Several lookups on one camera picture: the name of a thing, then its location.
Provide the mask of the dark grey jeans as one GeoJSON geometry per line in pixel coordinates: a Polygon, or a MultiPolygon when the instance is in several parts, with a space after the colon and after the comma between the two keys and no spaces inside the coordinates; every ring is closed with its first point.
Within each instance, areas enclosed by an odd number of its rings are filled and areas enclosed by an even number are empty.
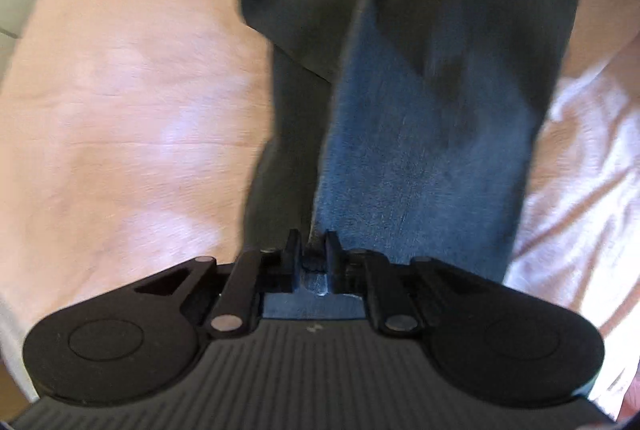
{"type": "Polygon", "coordinates": [[[577,0],[240,0],[272,134],[243,244],[434,257],[499,282],[577,0]]]}

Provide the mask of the pink textured bedspread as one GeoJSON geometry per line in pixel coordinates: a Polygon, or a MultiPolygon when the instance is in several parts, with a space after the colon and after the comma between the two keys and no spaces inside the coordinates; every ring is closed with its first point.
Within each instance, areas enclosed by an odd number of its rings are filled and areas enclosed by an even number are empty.
{"type": "MultiPolygon", "coordinates": [[[[1,90],[1,358],[49,313],[239,248],[268,48],[236,0],[38,0],[1,90]]],[[[591,396],[639,362],[639,0],[580,0],[508,284],[602,332],[591,396]]]]}

